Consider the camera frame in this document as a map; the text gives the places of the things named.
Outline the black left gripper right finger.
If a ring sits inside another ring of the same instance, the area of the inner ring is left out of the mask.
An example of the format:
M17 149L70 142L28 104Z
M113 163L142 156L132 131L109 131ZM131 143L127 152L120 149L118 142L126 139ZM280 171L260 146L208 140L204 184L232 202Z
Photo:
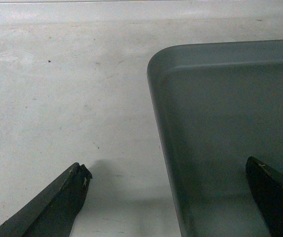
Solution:
M283 174L249 157L246 178L252 197L273 237L283 237Z

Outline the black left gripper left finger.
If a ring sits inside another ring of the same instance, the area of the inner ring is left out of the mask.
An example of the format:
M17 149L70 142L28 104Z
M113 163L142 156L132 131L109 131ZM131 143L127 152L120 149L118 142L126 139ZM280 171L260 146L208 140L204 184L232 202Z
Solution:
M74 163L0 225L0 237L68 237L82 209L92 174Z

